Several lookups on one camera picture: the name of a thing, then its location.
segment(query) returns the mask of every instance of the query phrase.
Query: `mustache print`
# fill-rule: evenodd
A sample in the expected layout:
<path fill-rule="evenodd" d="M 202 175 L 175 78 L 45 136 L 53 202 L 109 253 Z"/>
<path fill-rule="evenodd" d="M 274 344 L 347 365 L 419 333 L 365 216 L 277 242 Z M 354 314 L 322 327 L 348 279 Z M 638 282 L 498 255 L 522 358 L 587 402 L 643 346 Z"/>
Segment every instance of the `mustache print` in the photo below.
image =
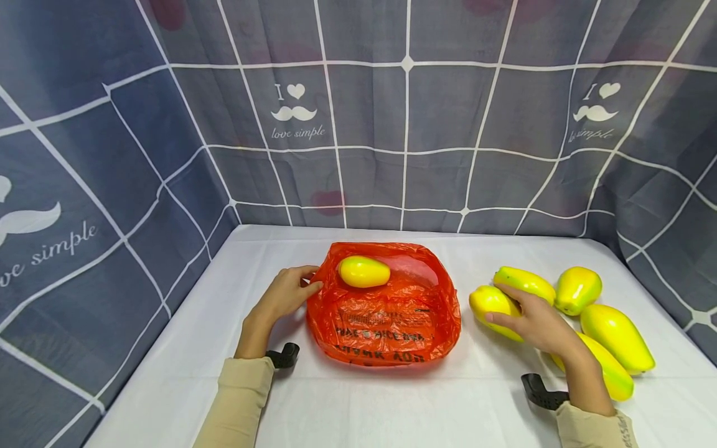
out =
<path fill-rule="evenodd" d="M 580 121 L 584 117 L 587 117 L 590 121 L 605 121 L 617 115 L 617 112 L 609 113 L 601 105 L 594 105 L 592 107 L 583 106 L 578 109 L 578 112 L 573 114 L 575 121 Z"/>
<path fill-rule="evenodd" d="M 0 218 L 0 246 L 9 234 L 31 234 L 52 226 L 62 213 L 60 203 L 47 211 L 18 210 Z"/>
<path fill-rule="evenodd" d="M 314 118 L 314 116 L 316 116 L 316 111 L 314 110 L 313 112 L 311 112 L 310 110 L 302 108 L 301 106 L 296 106 L 293 109 L 288 108 L 286 106 L 282 106 L 281 109 L 279 109 L 279 112 L 271 112 L 271 115 L 274 115 L 274 118 L 279 121 L 288 121 L 292 118 L 296 118 L 297 120 L 301 121 L 309 121 Z"/>

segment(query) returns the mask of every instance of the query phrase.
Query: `beige sleeve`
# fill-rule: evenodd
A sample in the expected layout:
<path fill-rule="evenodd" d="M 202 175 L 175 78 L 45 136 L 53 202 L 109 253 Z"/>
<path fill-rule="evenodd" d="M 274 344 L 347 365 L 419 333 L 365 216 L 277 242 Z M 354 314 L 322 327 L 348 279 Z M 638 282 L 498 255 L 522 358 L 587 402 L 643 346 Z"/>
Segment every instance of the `beige sleeve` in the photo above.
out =
<path fill-rule="evenodd" d="M 637 448 L 632 420 L 620 411 L 605 417 L 566 401 L 558 408 L 557 417 L 563 448 Z"/>
<path fill-rule="evenodd" d="M 253 448 L 273 376 L 269 358 L 225 360 L 194 448 Z"/>

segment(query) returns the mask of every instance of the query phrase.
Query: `right hand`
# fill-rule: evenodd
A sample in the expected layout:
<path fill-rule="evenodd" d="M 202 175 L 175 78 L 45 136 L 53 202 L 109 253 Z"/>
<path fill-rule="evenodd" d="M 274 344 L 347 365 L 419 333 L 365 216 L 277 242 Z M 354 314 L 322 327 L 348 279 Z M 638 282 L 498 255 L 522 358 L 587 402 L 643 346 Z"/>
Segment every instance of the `right hand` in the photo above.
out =
<path fill-rule="evenodd" d="M 522 316 L 514 318 L 503 313 L 487 313 L 485 319 L 489 323 L 510 328 L 533 347 L 558 356 L 585 346 L 575 330 L 545 299 L 507 285 L 496 287 L 520 305 Z"/>

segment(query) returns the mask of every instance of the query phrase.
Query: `gray backdrop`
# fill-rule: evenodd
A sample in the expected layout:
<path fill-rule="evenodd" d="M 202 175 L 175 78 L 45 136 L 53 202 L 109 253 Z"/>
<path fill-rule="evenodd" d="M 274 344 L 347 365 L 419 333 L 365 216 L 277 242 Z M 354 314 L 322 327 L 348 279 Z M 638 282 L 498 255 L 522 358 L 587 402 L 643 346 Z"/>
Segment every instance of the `gray backdrop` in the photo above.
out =
<path fill-rule="evenodd" d="M 81 445 L 239 224 L 595 239 L 717 362 L 716 16 L 0 0 L 3 446 Z"/>

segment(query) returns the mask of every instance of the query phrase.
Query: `sleeve cuff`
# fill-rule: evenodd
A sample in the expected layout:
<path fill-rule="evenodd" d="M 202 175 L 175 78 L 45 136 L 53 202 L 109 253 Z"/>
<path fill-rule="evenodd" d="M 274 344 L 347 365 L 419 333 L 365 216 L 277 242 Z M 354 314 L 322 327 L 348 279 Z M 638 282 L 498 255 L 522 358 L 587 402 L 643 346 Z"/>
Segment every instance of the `sleeve cuff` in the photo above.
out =
<path fill-rule="evenodd" d="M 219 386 L 254 389 L 268 393 L 274 377 L 274 364 L 268 357 L 259 359 L 225 359 Z"/>
<path fill-rule="evenodd" d="M 566 401 L 558 408 L 557 421 L 564 448 L 637 448 L 632 420 L 620 411 L 607 417 L 585 412 Z"/>

